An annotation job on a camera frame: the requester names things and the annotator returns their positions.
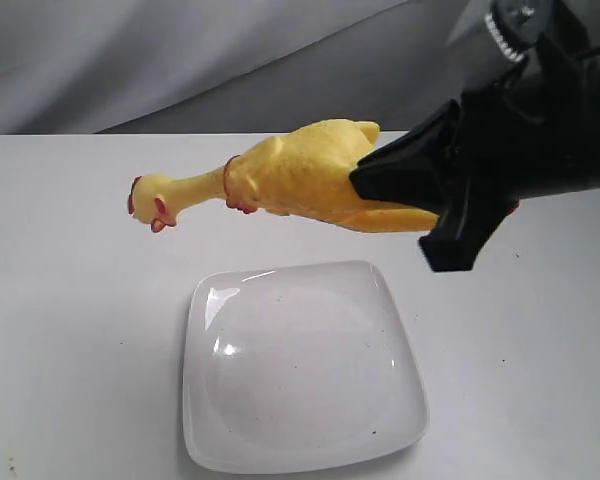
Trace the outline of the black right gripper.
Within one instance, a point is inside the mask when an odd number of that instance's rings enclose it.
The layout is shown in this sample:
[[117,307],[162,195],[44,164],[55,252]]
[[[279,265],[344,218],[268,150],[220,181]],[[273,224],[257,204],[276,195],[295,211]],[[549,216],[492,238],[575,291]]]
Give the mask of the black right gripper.
[[419,240],[434,272],[471,270],[523,200],[600,189],[600,46],[532,52],[535,72],[524,59],[443,103],[349,174],[362,199],[442,212]]

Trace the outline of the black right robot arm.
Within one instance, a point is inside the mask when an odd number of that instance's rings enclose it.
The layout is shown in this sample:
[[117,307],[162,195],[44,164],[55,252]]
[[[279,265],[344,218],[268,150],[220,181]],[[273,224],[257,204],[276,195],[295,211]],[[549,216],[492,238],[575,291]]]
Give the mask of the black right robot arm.
[[350,176],[366,200],[437,215],[435,272],[468,271],[526,198],[600,189],[600,46],[562,1],[493,1],[455,46],[465,86]]

